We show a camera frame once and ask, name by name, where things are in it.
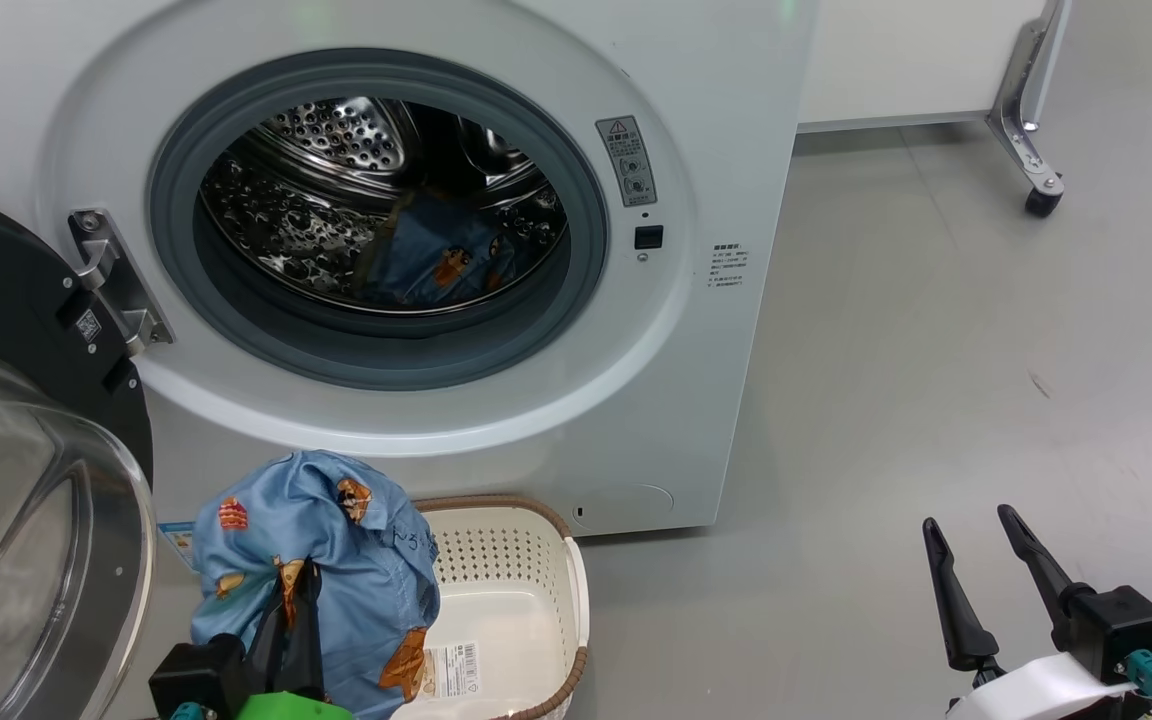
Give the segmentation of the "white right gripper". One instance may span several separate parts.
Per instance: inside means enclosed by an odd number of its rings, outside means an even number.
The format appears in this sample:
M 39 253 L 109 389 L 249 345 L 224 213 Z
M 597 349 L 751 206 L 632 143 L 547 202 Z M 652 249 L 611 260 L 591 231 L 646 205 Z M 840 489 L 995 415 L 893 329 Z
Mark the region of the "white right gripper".
M 1071 642 L 1068 589 L 1073 579 L 1011 505 L 996 507 L 1011 552 L 1026 564 L 1051 621 L 1051 641 L 1058 651 L 1068 651 Z M 1069 653 L 1043 657 L 1000 673 L 998 643 L 975 614 L 955 571 L 955 558 L 945 535 L 933 518 L 922 523 L 932 588 L 947 665 L 952 670 L 982 675 L 972 691 L 958 698 L 946 712 L 947 719 L 1120 719 L 1123 698 L 1134 691 L 1134 673 L 1149 652 L 1126 655 L 1121 669 L 1126 679 L 1102 683 L 1085 670 Z

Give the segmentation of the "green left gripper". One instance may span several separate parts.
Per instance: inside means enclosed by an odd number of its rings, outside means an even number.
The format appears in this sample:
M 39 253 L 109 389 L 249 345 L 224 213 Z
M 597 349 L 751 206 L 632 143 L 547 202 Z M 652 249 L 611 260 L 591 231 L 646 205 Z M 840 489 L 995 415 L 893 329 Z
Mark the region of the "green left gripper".
M 285 598 L 268 597 L 262 606 L 247 652 L 252 696 L 238 711 L 238 720 L 353 719 L 351 711 L 326 702 L 317 615 L 320 589 L 320 571 L 306 560 L 285 589 Z

